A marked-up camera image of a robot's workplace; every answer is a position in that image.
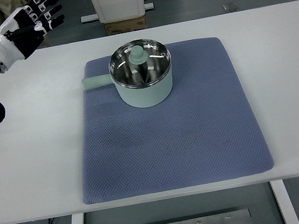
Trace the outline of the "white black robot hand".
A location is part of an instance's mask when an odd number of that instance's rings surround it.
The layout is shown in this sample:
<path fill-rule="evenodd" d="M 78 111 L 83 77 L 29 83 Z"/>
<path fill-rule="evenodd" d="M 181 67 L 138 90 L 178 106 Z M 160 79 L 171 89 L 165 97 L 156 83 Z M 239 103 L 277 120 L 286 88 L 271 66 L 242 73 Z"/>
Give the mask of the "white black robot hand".
<path fill-rule="evenodd" d="M 27 59 L 46 34 L 63 23 L 64 15 L 54 17 L 62 8 L 57 1 L 29 0 L 0 25 L 0 73 L 7 72 L 16 61 Z"/>

